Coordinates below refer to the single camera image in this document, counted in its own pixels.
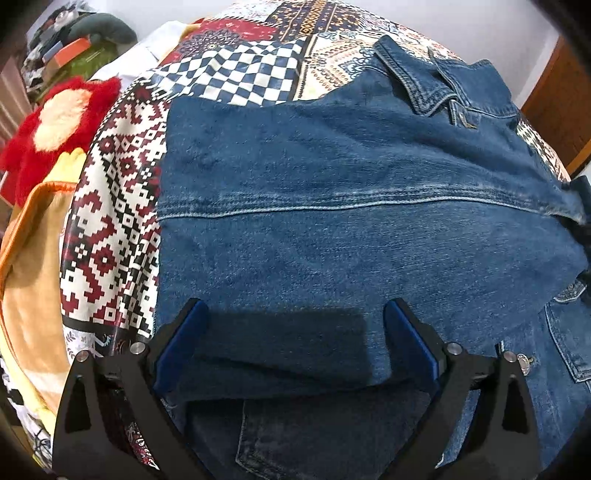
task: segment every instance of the metal button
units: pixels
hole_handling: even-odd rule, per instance
[[[533,363],[534,359],[527,358],[527,355],[520,353],[517,355],[517,361],[519,362],[519,366],[521,367],[521,371],[523,372],[524,376],[530,373],[530,365]]]

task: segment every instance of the wooden door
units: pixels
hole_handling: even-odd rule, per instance
[[[591,154],[591,77],[561,38],[521,109],[572,176]]]

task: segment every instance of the metal screw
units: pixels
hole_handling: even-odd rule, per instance
[[[146,350],[146,344],[142,342],[135,342],[132,343],[129,347],[129,351],[134,355],[141,354],[144,350]]]
[[[78,362],[86,362],[88,360],[88,357],[90,357],[90,354],[88,353],[88,350],[81,350],[80,352],[78,352],[76,354],[76,361],[78,361]]]
[[[517,361],[517,355],[511,352],[510,350],[505,350],[503,352],[503,357],[510,363]]]
[[[448,343],[446,348],[452,355],[460,355],[462,353],[462,346],[456,342]]]

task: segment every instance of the red fluffy pillow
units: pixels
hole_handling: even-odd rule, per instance
[[[23,206],[62,152],[77,147],[88,152],[120,88],[118,78],[85,82],[81,77],[53,88],[0,154],[0,170],[8,172],[0,194],[13,205]]]

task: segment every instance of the patterned bedspread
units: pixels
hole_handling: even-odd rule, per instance
[[[61,308],[70,360],[81,349],[112,355],[153,334],[158,162],[171,100],[197,95],[265,107],[317,99],[363,71],[382,35],[424,61],[428,49],[457,58],[409,28],[339,1],[246,1],[205,19],[160,67],[130,85],[95,137],[64,229]],[[568,179],[526,121],[518,133]]]

